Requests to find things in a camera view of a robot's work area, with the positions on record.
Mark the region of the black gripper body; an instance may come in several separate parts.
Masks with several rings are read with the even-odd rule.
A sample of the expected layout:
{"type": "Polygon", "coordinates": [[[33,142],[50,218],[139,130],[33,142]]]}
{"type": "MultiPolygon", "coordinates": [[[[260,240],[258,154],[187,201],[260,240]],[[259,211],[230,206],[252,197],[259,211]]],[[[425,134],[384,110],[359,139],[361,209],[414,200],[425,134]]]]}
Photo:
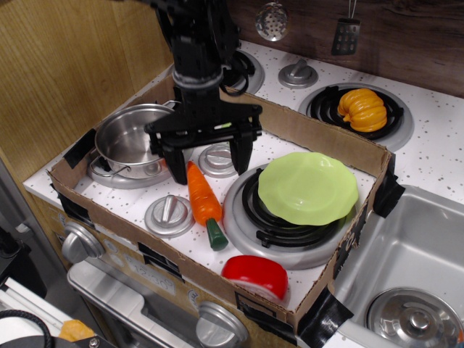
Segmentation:
{"type": "Polygon", "coordinates": [[[174,112],[144,127],[150,135],[152,153],[163,156],[162,146],[179,149],[228,143],[234,138],[252,137],[257,140],[262,130],[262,106],[233,103],[221,99],[221,94],[238,97],[244,92],[224,85],[202,91],[185,91],[176,87],[181,103],[174,112]]]}

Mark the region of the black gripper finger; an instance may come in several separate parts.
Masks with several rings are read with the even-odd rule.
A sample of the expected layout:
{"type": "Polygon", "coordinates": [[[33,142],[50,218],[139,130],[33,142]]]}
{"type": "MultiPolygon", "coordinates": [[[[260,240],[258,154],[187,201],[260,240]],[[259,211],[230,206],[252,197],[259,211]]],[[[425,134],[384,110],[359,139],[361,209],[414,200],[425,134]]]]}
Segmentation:
{"type": "Polygon", "coordinates": [[[175,182],[181,185],[186,185],[187,174],[183,150],[169,145],[163,145],[162,153],[175,182]]]}
{"type": "Polygon", "coordinates": [[[229,142],[231,159],[235,171],[241,175],[248,170],[252,154],[253,138],[234,138],[229,142]]]}

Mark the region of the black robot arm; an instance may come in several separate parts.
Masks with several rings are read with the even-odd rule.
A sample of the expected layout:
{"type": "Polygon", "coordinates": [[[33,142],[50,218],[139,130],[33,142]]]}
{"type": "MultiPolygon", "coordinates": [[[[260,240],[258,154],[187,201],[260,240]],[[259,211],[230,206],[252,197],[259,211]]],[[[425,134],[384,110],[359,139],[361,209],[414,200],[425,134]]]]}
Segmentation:
{"type": "Polygon", "coordinates": [[[229,143],[235,171],[247,171],[253,143],[261,134],[257,104],[223,101],[223,65],[241,71],[233,55],[239,28],[225,1],[148,1],[174,59],[173,81],[181,104],[145,126],[151,150],[164,158],[179,184],[187,183],[184,149],[229,143]]]}

